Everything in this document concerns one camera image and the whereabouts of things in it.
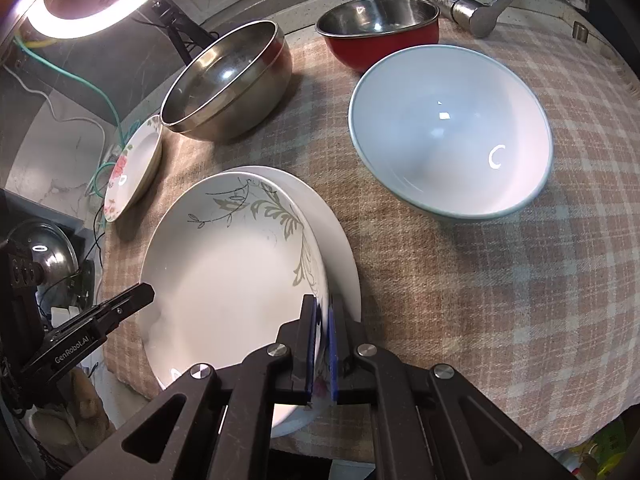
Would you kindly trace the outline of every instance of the green cable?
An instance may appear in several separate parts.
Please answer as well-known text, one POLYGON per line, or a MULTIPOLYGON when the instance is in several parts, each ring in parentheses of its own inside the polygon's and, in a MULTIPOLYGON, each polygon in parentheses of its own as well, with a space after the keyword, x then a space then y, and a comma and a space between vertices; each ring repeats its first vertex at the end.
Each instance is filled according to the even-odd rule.
POLYGON ((25 44, 22 42, 21 38, 18 36, 14 37, 14 41, 15 44, 20 47, 25 54, 27 54, 28 56, 33 57, 33 59, 35 59, 36 61, 41 62, 42 64, 48 66, 49 68, 52 68, 53 70, 55 70, 56 72, 61 73, 62 75, 69 77, 75 81, 78 81, 86 86, 88 86, 91 90, 98 92, 98 94, 100 94, 105 101, 107 101, 107 104, 109 105, 109 108, 111 109, 112 113, 113 113, 113 117, 116 119, 116 124, 118 125, 118 133, 120 135, 120 147, 122 149, 124 149, 125 145, 126 145, 126 139, 124 138, 124 135, 122 133, 122 126, 120 124, 120 117, 118 116, 118 113, 116 111, 116 108, 113 106, 113 103, 111 103, 110 99, 107 97, 107 94, 105 94, 102 90, 100 90, 96 85, 89 83, 87 80, 82 79, 80 76, 77 76, 75 74, 72 74, 71 72, 67 72, 66 70, 60 68, 59 66, 54 65, 52 62, 44 59, 41 56, 38 56, 38 54, 36 54, 35 52, 32 52, 31 50, 29 50, 25 44))
POLYGON ((101 164, 97 170, 95 170, 94 173, 94 177, 92 179, 91 182, 91 186, 94 190, 94 193, 99 196, 101 199, 104 200, 104 195, 100 193, 100 190, 98 189, 98 187, 95 185, 96 181, 98 180, 98 175, 100 174, 100 172, 104 169, 104 168, 110 168, 111 166, 115 166, 116 163, 115 162, 105 162, 104 164, 101 164))

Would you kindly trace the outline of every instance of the stack of plates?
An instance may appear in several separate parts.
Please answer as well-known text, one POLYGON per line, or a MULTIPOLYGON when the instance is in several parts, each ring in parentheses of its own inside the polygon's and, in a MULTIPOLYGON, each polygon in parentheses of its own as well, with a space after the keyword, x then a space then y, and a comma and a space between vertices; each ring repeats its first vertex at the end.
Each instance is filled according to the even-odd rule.
POLYGON ((330 292, 360 320, 353 253, 329 206, 292 174, 244 166, 188 189, 158 224, 141 281, 156 292, 138 314, 149 364, 165 388, 191 365, 237 364, 297 319, 302 297, 322 309, 309 406, 276 405, 272 436, 312 421, 329 402, 320 355, 330 292))

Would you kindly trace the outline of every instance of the faucet handle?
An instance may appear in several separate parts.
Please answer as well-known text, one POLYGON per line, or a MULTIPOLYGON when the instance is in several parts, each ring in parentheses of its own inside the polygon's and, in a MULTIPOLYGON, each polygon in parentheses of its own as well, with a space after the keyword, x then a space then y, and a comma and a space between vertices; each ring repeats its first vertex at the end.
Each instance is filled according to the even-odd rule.
POLYGON ((514 0, 493 0, 489 5, 475 0, 458 0, 451 14, 453 20, 466 28, 476 38, 485 38, 495 28, 498 16, 513 3, 514 0))

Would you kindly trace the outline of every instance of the bowl rim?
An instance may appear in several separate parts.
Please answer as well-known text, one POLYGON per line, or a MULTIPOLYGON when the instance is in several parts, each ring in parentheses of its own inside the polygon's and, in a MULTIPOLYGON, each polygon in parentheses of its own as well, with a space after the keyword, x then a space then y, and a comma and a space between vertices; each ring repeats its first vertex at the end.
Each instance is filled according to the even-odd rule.
POLYGON ((432 9, 435 10, 435 14, 432 18, 428 19, 427 21, 416 23, 415 25, 408 25, 407 27, 398 28, 397 30, 387 30, 385 32, 360 32, 358 34, 334 34, 332 32, 326 32, 322 30, 322 28, 320 27, 320 21, 322 21, 322 19, 325 16, 328 16, 332 12, 335 12, 336 9, 349 6, 355 2, 363 2, 363 1, 365 0, 350 0, 338 6, 332 7, 327 12, 325 12, 322 16, 320 16, 316 21, 316 32, 321 36, 324 36, 325 38, 336 38, 336 39, 344 39, 344 40, 349 40, 349 39, 355 40, 357 38, 375 38, 377 36, 391 36, 393 34, 400 34, 402 32, 407 32, 409 30, 415 30, 416 28, 423 28, 423 27, 426 27, 427 25, 431 25, 432 23, 437 22, 438 18, 440 17, 440 7, 438 7, 437 5, 434 5, 429 0, 417 0, 417 1, 428 4, 428 6, 430 6, 432 9))
MULTIPOLYGON (((186 67, 184 67, 182 72, 180 72, 180 75, 171 84, 171 87, 169 88, 168 92, 164 96, 164 99, 162 100, 162 105, 160 107, 160 111, 158 112, 158 115, 160 115, 160 122, 162 123, 162 126, 165 126, 166 128, 170 129, 172 132, 176 132, 176 133, 184 133, 184 132, 188 132, 188 131, 192 130, 194 128, 194 126, 192 126, 191 128, 187 128, 185 130, 183 130, 181 128, 174 129, 174 127, 176 125, 178 125, 178 124, 182 124, 182 123, 185 123, 185 122, 189 121, 196 114, 199 114, 205 107, 210 105, 220 94, 222 94, 222 92, 227 90, 233 83, 238 81, 252 66, 255 65, 255 63, 262 57, 262 54, 264 54, 265 51, 273 44, 273 41, 276 40, 276 38, 278 37, 279 31, 280 31, 280 25, 278 25, 278 23, 274 22, 273 20, 255 20, 253 22, 245 23, 244 25, 241 25, 240 27, 236 27, 233 30, 230 30, 228 33, 224 34, 223 36, 220 36, 216 41, 211 43, 206 49, 204 49, 201 53, 199 53, 186 67), (247 27, 251 27, 253 25, 257 25, 257 23, 271 23, 271 25, 273 25, 273 34, 271 35, 271 38, 269 39, 269 41, 267 41, 267 43, 264 45, 264 48, 252 59, 251 63, 249 63, 246 67, 244 67, 240 72, 238 72, 233 79, 230 79, 220 90, 218 90, 215 94, 213 94, 208 100, 203 102, 203 104, 201 104, 193 112, 191 112, 188 115, 185 115, 184 117, 181 117, 180 119, 178 119, 177 121, 174 121, 173 123, 165 122, 164 119, 162 118, 163 112, 164 112, 164 106, 166 105, 166 102, 168 101, 169 96, 174 91, 175 86, 178 84, 180 79, 182 79, 182 76, 184 76, 187 73, 187 70, 189 70, 190 67, 194 63, 196 63, 200 59, 201 56, 206 54, 210 49, 212 49, 215 45, 217 45, 218 42, 224 40, 227 36, 231 36, 232 34, 236 33, 237 31, 239 31, 239 30, 241 30, 243 28, 247 28, 247 27)), ((275 59, 277 59, 279 55, 280 55, 280 53, 278 53, 278 55, 274 57, 273 61, 275 61, 275 59)), ((225 106, 223 106, 220 109, 221 110, 224 109, 229 104, 230 103, 227 103, 225 106)))
MULTIPOLYGON (((130 142, 133 142, 134 138, 136 136, 141 136, 142 134, 140 134, 140 132, 144 132, 147 128, 151 128, 152 130, 156 130, 156 127, 153 126, 153 118, 154 117, 158 117, 158 123, 159 123, 159 129, 158 129, 158 138, 156 139, 156 143, 154 144, 154 149, 153 152, 151 153, 151 156, 149 157, 149 159, 145 162, 145 171, 143 171, 142 175, 140 176, 140 178, 138 179, 138 181, 136 182, 135 188, 133 190, 133 192, 131 193, 131 196, 129 196, 129 198, 127 198, 127 201, 124 203, 124 205, 122 206, 122 209, 113 217, 110 217, 110 219, 107 219, 106 217, 104 218, 108 223, 112 223, 115 222, 118 218, 120 218, 120 216, 129 208, 129 206, 131 205, 131 199, 134 197, 134 195, 136 194, 136 192, 138 191, 138 188, 140 187, 140 183, 142 183, 142 181, 145 179, 146 174, 149 171, 149 168, 151 167, 151 161, 153 160, 154 156, 156 156, 156 153, 158 152, 158 148, 162 145, 162 119, 160 118, 159 114, 153 114, 151 116, 149 116, 148 118, 145 119, 145 121, 140 124, 140 126, 136 129, 135 132, 133 132, 133 135, 129 138, 129 140, 126 143, 126 146, 129 145, 130 142)), ((118 160, 120 160, 120 157, 122 156, 122 154, 120 154, 116 160, 116 163, 118 160)), ((113 189, 111 187, 108 187, 107 190, 104 192, 104 201, 106 204, 106 201, 108 200, 108 198, 113 198, 111 196, 110 190, 113 189)))
POLYGON ((353 143, 354 148, 358 152, 358 156, 360 157, 360 160, 364 163, 364 165, 371 172, 371 174, 380 182, 380 184, 382 184, 389 191, 391 191, 391 193, 393 193, 394 195, 396 195, 398 198, 402 199, 403 201, 409 203, 410 205, 413 205, 414 207, 416 207, 418 209, 430 212, 430 213, 432 213, 434 215, 441 216, 441 217, 444 217, 444 218, 450 218, 450 219, 455 219, 455 220, 466 220, 466 221, 492 220, 492 219, 500 218, 502 216, 506 216, 508 214, 516 212, 517 210, 523 208, 524 206, 526 206, 527 204, 532 202, 532 200, 535 199, 535 197, 537 195, 539 195, 540 191, 542 191, 542 188, 545 186, 546 181, 548 180, 549 174, 551 173, 551 167, 553 165, 553 160, 554 160, 553 133, 551 131, 551 127, 549 126, 549 121, 548 121, 548 118, 546 116, 545 109, 542 107, 542 104, 540 104, 540 101, 538 100, 536 95, 533 93, 533 90, 531 90, 531 88, 529 88, 529 86, 513 70, 509 69, 507 66, 503 65, 499 61, 496 61, 495 59, 487 56, 486 54, 482 54, 481 52, 478 52, 477 50, 472 50, 470 48, 465 48, 465 47, 462 47, 462 46, 449 45, 449 44, 417 45, 417 46, 411 46, 409 48, 405 48, 405 49, 402 49, 402 50, 398 50, 397 52, 389 54, 386 57, 383 57, 379 62, 377 62, 375 65, 373 65, 371 68, 369 68, 364 73, 364 75, 358 81, 356 87, 353 89, 353 93, 351 94, 351 100, 349 102, 348 120, 349 120, 349 133, 350 133, 350 136, 351 136, 351 142, 353 143), (539 110, 540 114, 542 115, 542 118, 545 121, 546 140, 548 142, 549 155, 548 155, 548 158, 547 158, 547 161, 546 161, 545 171, 544 171, 544 173, 542 175, 542 178, 540 178, 539 183, 537 184, 537 186, 526 197, 521 199, 518 203, 516 203, 514 205, 511 205, 509 207, 497 210, 497 211, 490 212, 490 213, 472 213, 472 214, 469 214, 469 213, 456 213, 456 212, 453 212, 453 211, 442 210, 442 209, 427 205, 424 202, 420 202, 419 200, 415 200, 415 199, 407 196, 404 192, 400 191, 396 186, 393 186, 392 184, 388 184, 388 183, 384 182, 382 179, 380 179, 377 176, 376 170, 375 170, 373 164, 369 161, 369 159, 365 155, 360 143, 358 142, 357 135, 354 132, 354 127, 353 127, 353 103, 354 103, 355 97, 356 97, 356 95, 358 93, 358 90, 360 89, 360 86, 364 84, 364 81, 366 80, 366 78, 369 75, 369 73, 373 72, 378 65, 384 63, 385 61, 391 59, 392 57, 401 56, 402 53, 404 53, 404 52, 407 52, 409 50, 417 50, 417 49, 430 49, 430 50, 454 49, 454 50, 464 50, 464 51, 470 52, 472 54, 475 54, 476 56, 479 56, 481 58, 489 60, 492 64, 496 65, 501 70, 504 70, 505 72, 509 73, 512 77, 516 78, 516 80, 519 81, 524 86, 524 88, 527 89, 527 92, 533 98, 533 101, 538 106, 538 110, 539 110))

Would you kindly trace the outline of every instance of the checkered table cloth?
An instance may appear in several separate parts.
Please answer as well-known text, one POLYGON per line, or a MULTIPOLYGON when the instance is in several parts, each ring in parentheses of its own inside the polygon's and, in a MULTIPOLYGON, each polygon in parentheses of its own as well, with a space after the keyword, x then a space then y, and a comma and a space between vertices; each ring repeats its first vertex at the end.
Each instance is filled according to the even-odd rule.
MULTIPOLYGON (((500 24, 475 40, 440 27, 441 43, 499 60, 542 103, 555 162, 531 205, 445 224, 393 197, 351 144, 358 76, 315 40, 292 50, 288 95, 250 136, 228 146, 164 137, 151 190, 108 228, 104 295, 138 281, 154 228, 189 186, 245 164, 282 168, 342 223, 372 341, 413 365, 454 365, 542 446, 562 449, 640 397, 639 104, 609 61, 571 38, 500 24)), ((158 393, 133 319, 110 335, 105 356, 121 381, 158 393)), ((367 408, 331 408, 273 445, 372 461, 367 408)))

